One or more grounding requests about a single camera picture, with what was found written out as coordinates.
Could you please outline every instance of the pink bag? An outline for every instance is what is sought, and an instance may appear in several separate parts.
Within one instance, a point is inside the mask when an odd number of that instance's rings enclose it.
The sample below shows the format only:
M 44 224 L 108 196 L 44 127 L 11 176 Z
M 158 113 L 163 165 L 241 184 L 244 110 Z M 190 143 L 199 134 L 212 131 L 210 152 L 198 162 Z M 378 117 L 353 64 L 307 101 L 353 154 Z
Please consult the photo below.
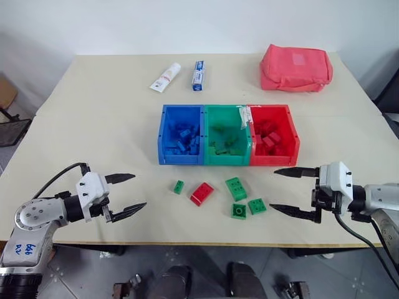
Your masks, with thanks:
M 271 44 L 260 66 L 263 90 L 319 92 L 332 79 L 332 66 L 323 50 Z

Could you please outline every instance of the white tube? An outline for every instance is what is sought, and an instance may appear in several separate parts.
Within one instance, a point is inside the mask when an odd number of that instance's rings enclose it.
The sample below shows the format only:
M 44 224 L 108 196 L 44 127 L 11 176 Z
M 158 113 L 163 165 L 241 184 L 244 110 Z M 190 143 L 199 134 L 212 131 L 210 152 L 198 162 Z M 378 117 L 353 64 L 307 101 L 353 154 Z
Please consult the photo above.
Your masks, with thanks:
M 164 71 L 158 79 L 150 86 L 151 89 L 157 92 L 162 92 L 166 86 L 173 80 L 181 69 L 181 65 L 178 63 L 172 64 L 166 71 Z

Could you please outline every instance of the blue and white box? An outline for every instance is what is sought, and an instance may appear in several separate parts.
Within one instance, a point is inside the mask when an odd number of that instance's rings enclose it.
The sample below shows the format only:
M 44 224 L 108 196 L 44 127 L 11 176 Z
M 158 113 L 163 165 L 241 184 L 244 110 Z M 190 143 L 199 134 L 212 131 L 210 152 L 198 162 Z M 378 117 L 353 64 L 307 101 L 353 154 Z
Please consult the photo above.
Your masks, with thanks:
M 193 90 L 198 92 L 203 89 L 204 84 L 204 71 L 205 63 L 203 60 L 198 60 L 195 63 L 194 75 L 193 75 Z

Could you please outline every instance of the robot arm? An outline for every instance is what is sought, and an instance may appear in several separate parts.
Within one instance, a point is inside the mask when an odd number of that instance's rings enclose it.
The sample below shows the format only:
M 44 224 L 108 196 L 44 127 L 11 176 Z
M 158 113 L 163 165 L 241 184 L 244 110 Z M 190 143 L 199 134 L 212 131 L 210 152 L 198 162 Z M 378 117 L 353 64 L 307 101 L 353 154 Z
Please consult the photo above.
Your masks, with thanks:
M 378 224 L 388 251 L 399 268 L 399 184 L 352 184 L 352 172 L 342 162 L 319 168 L 284 168 L 275 171 L 283 176 L 317 178 L 312 190 L 311 206 L 315 211 L 302 211 L 298 207 L 271 204 L 288 216 L 321 223 L 322 210 L 342 215 L 352 213 L 352 220 Z
M 101 176 L 83 171 L 76 184 L 77 195 L 69 191 L 48 199 L 34 198 L 18 208 L 15 226 L 0 259 L 0 298 L 35 298 L 42 273 L 49 261 L 55 230 L 70 222 L 103 215 L 107 222 L 132 216 L 146 203 L 113 214 L 108 208 L 108 183 L 134 178 L 132 174 Z

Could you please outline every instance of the red lego brick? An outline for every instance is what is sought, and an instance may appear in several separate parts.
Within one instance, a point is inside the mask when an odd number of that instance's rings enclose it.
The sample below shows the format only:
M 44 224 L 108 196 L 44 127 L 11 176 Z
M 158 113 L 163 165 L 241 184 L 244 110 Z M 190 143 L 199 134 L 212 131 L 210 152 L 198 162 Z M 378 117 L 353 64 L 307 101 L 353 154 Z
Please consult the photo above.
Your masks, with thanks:
M 261 125 L 254 125 L 255 134 L 261 134 Z
M 255 140 L 256 140 L 256 144 L 257 145 L 261 145 L 262 144 L 262 136 L 259 134 L 255 135 Z
M 269 138 L 269 137 L 265 137 L 262 138 L 263 141 L 263 145 L 266 148 L 266 151 L 271 151 L 274 147 L 274 142 Z
M 286 155 L 286 151 L 284 151 L 284 148 L 281 145 L 276 145 L 274 147 L 273 154 L 275 156 L 285 156 Z
M 205 199 L 213 192 L 213 188 L 206 184 L 202 183 L 196 191 L 194 191 L 193 195 L 191 195 L 190 199 L 195 203 L 197 206 L 202 205 Z
M 256 156 L 265 156 L 267 154 L 262 143 L 260 145 L 256 145 L 255 152 Z
M 281 142 L 281 137 L 276 132 L 270 133 L 267 137 L 269 137 L 277 145 Z
M 276 129 L 276 126 L 272 122 L 267 121 L 267 122 L 262 124 L 261 135 L 263 137 L 265 137 L 268 134 L 272 133 L 275 129 Z

